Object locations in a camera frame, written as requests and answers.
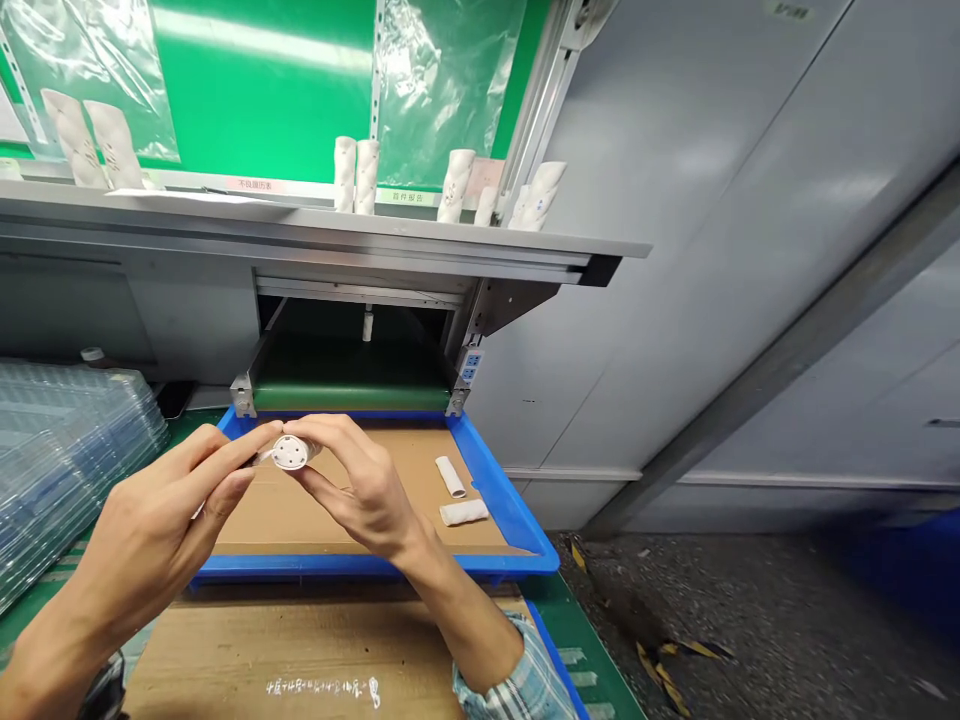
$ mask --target cardboard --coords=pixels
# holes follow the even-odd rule
[[[494,519],[446,527],[440,506],[459,502],[450,497],[436,458],[446,455],[467,490],[465,500],[480,498],[473,478],[450,431],[443,427],[365,426],[374,442],[393,456],[404,489],[414,507],[426,514],[441,540],[454,554],[529,555],[511,547]],[[329,450],[310,465],[338,487],[348,487],[346,470]],[[257,468],[246,495],[220,533],[214,555],[366,555],[332,517],[289,475],[272,462]]]
[[[407,586],[346,590],[229,586],[174,603],[124,711],[132,720],[462,718],[426,606]],[[519,596],[495,601],[529,615]]]

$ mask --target power strip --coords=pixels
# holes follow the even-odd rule
[[[480,372],[480,361],[483,360],[483,350],[477,347],[466,348],[463,359],[460,361],[460,379],[471,385]]]

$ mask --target metal shelf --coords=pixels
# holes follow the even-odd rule
[[[605,286],[643,243],[0,181],[0,237],[343,268]]]

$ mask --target forearm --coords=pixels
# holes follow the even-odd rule
[[[0,675],[0,720],[77,717],[110,652],[54,598],[17,639]]]
[[[429,529],[395,561],[440,628],[467,685],[485,694],[510,677],[523,637]]]

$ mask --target finger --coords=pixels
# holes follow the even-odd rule
[[[197,465],[189,475],[174,485],[183,507],[199,507],[227,475],[250,460],[270,440],[276,440],[281,432],[283,423],[279,420],[260,425],[224,445]]]
[[[210,424],[201,425],[183,442],[161,455],[154,463],[164,472],[156,473],[163,482],[179,480],[217,450],[229,443],[227,436]]]
[[[256,474],[256,468],[241,468],[227,475],[213,489],[200,514],[190,523],[183,542],[180,543],[178,561],[189,566],[191,574],[199,570],[210,557],[217,536],[227,518],[240,504]]]
[[[287,470],[286,473],[300,483],[313,499],[320,503],[334,520],[343,511],[347,496],[323,475],[307,465],[299,470]]]
[[[364,471],[370,467],[370,456],[360,449],[344,428],[338,425],[310,420],[292,420],[284,424],[283,431],[330,448],[340,464],[346,468],[351,480],[355,476],[362,477]]]
[[[357,423],[354,422],[353,418],[349,415],[324,413],[318,415],[307,415],[305,418],[303,418],[303,420],[305,422],[332,425],[333,427],[340,428],[347,433],[347,435],[353,438],[353,441],[360,447],[361,450],[371,457],[374,457],[377,450],[380,448],[380,446],[371,440],[370,436],[363,431],[363,428],[357,425]]]

